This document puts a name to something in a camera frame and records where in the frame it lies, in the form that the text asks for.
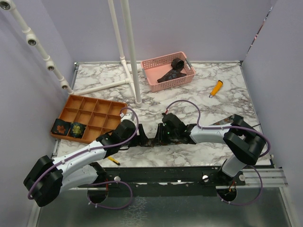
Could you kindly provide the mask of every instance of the marble tabletop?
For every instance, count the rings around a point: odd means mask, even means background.
[[[152,93],[138,64],[142,107],[136,107],[129,85],[101,90],[84,96],[119,102],[126,102],[139,116],[147,137],[154,137],[157,124],[161,122],[166,107],[178,99],[196,103],[201,110],[201,125],[213,124],[232,114],[244,117],[251,126],[257,125],[257,117],[249,97],[243,75],[238,63],[193,63],[196,75],[193,81],[179,87],[168,88]],[[121,64],[81,64],[76,77],[74,90],[82,90],[98,85],[125,79]],[[213,97],[209,98],[218,80],[224,85]],[[197,111],[189,103],[175,103],[169,111],[185,124],[196,123]],[[61,140],[58,156],[76,151],[86,144]],[[156,167],[156,166],[216,166],[221,165],[232,152],[223,144],[203,143],[197,145],[174,145],[154,148],[130,148],[119,151],[112,157],[121,163],[121,167]],[[117,167],[108,159],[100,160],[103,167]],[[260,158],[257,165],[270,165],[270,156]]]

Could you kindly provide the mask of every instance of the pink basket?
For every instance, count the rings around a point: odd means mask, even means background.
[[[184,61],[184,69],[181,72],[186,73],[186,76],[158,83],[157,80],[171,70],[170,64],[175,58],[180,58]],[[143,74],[145,78],[147,78],[152,92],[190,83],[196,74],[196,71],[187,60],[186,55],[183,52],[172,53],[158,58],[144,60],[141,62],[141,66]]]

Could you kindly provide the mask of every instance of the yellow pen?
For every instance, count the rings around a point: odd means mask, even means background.
[[[113,159],[111,156],[107,157],[109,160],[111,160],[113,163],[117,164],[118,166],[120,165],[120,162],[118,162],[117,160]]]
[[[212,92],[210,93],[209,97],[212,98],[214,97],[215,94],[217,94],[217,92],[220,90],[220,88],[222,87],[223,82],[218,80],[217,85],[213,88]]]

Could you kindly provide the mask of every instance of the wooden tray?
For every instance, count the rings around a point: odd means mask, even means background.
[[[63,140],[71,140],[79,143],[91,143],[99,135],[116,129],[121,121],[120,110],[127,107],[126,103],[108,101],[97,98],[71,95],[67,99],[59,119],[66,122],[80,122],[86,125],[86,129],[81,139],[57,135],[51,132],[53,137]]]

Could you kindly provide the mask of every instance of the gray wall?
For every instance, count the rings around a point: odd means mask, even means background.
[[[70,82],[73,59],[41,1],[15,2]],[[0,40],[0,226],[24,227],[33,201],[27,199],[23,180],[38,158],[51,154],[54,139],[49,131],[67,94],[3,10]]]
[[[278,0],[243,64],[274,161],[282,166],[303,224],[303,1]]]
[[[42,2],[76,61],[119,60],[106,0]],[[114,2],[128,57],[120,1]],[[243,60],[270,2],[129,0],[137,59],[184,51],[191,60]]]

